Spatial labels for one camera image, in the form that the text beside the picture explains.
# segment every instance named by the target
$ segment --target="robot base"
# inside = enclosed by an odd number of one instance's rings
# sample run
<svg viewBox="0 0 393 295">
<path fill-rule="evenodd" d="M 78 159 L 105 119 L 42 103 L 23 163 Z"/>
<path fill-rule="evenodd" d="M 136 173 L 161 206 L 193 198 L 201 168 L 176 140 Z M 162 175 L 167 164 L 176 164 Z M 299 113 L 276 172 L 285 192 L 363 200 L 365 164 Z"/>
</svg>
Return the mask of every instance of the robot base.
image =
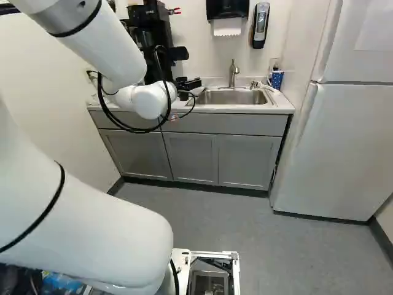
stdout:
<svg viewBox="0 0 393 295">
<path fill-rule="evenodd" d="M 202 252 L 173 249 L 172 260 L 179 278 L 179 295 L 240 295 L 240 265 L 237 252 Z M 86 288 L 84 295 L 102 294 Z M 171 272 L 155 295 L 174 295 Z"/>
</svg>

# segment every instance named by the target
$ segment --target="gray carpet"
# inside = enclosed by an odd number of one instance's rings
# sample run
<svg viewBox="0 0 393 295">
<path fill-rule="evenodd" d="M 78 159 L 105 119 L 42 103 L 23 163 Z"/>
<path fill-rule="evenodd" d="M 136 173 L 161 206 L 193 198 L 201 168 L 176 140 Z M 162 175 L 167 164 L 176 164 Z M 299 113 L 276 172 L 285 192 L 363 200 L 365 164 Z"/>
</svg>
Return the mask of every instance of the gray carpet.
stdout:
<svg viewBox="0 0 393 295">
<path fill-rule="evenodd" d="M 392 295 L 367 226 L 272 213 L 268 199 L 125 184 L 117 197 L 162 214 L 174 247 L 240 253 L 242 295 Z"/>
</svg>

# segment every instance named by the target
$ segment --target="blue cup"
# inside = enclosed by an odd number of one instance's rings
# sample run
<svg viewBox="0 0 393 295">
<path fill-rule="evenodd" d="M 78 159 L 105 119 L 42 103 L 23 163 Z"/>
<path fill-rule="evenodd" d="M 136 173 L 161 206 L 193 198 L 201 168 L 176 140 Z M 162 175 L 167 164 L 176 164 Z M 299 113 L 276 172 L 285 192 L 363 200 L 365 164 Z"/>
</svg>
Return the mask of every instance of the blue cup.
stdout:
<svg viewBox="0 0 393 295">
<path fill-rule="evenodd" d="M 274 89 L 280 90 L 283 77 L 284 77 L 284 71 L 272 71 L 271 81 L 269 81 L 271 83 L 271 86 Z"/>
</svg>

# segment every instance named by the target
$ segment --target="white refrigerator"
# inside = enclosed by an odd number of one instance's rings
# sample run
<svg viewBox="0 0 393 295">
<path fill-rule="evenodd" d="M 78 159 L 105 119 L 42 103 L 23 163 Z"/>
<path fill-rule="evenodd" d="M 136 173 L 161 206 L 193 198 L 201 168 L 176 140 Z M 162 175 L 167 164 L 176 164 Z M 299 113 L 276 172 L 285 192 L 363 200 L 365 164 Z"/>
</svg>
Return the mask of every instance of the white refrigerator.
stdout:
<svg viewBox="0 0 393 295">
<path fill-rule="evenodd" d="M 393 192 L 393 1 L 296 0 L 282 64 L 273 209 L 367 221 Z"/>
</svg>

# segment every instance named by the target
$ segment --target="robotic arm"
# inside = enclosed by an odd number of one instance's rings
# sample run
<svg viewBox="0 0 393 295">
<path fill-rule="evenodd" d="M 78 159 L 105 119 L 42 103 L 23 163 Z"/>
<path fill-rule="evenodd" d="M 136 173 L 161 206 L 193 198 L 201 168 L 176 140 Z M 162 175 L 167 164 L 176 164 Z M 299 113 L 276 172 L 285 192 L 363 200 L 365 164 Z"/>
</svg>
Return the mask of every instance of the robotic arm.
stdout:
<svg viewBox="0 0 393 295">
<path fill-rule="evenodd" d="M 102 89 L 112 102 L 156 119 L 168 107 L 162 81 L 132 86 L 146 74 L 144 57 L 106 0 L 12 0 L 53 37 L 103 74 Z M 167 82 L 170 101 L 176 88 Z"/>
<path fill-rule="evenodd" d="M 147 119 L 165 111 L 161 83 L 130 86 L 144 77 L 146 63 L 105 0 L 11 2 L 101 72 L 105 91 L 120 89 L 119 104 Z M 69 175 L 26 139 L 1 98 L 0 196 L 1 262 L 65 273 L 121 295 L 155 294 L 168 273 L 169 223 Z"/>
</svg>

